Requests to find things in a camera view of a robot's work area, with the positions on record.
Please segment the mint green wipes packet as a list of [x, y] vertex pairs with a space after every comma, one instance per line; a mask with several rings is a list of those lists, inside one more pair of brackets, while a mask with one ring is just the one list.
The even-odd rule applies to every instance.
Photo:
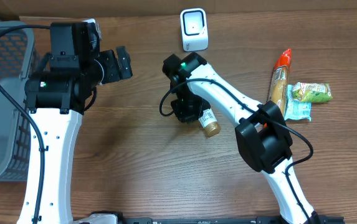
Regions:
[[284, 120], [302, 120], [307, 119], [309, 121], [312, 120], [311, 117], [311, 103], [303, 103], [297, 100], [294, 100], [292, 93], [292, 85], [287, 86], [287, 102]]

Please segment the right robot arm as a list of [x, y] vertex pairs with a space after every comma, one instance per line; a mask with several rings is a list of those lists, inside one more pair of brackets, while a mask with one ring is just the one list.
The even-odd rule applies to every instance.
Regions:
[[277, 199], [286, 223], [319, 223], [319, 216], [303, 194], [294, 167], [309, 160], [293, 160], [292, 136], [312, 147], [307, 138], [289, 128], [279, 107], [245, 96], [222, 79], [210, 63], [192, 52], [185, 58], [172, 54], [163, 62], [170, 80], [172, 114], [182, 123], [205, 115], [210, 106], [233, 125], [240, 156], [256, 172], [263, 173]]

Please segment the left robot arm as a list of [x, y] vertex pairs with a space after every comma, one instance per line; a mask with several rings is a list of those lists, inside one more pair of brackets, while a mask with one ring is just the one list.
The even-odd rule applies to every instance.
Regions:
[[75, 143], [97, 87], [132, 77], [122, 46], [100, 50], [94, 19], [54, 22], [51, 50], [26, 81], [31, 152], [19, 223], [72, 223], [70, 189]]

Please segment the red spaghetti packet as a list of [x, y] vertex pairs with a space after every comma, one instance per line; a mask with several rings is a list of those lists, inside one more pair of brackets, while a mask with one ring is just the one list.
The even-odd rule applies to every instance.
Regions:
[[288, 77], [291, 72], [292, 50], [284, 51], [276, 61], [269, 86], [267, 101], [274, 102], [285, 116], [287, 107]]

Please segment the white Pantene conditioner tube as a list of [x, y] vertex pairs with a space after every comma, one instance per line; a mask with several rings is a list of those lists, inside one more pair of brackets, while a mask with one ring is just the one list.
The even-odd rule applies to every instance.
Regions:
[[219, 134], [221, 127], [217, 122], [212, 109], [204, 110], [202, 116], [198, 120], [203, 127], [207, 137], [212, 137]]

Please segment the green yellow snack packet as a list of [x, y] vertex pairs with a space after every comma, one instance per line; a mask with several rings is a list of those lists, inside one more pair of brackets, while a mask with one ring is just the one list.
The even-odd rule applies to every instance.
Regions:
[[298, 82], [292, 87], [292, 95], [302, 103], [326, 103], [333, 99], [328, 83]]

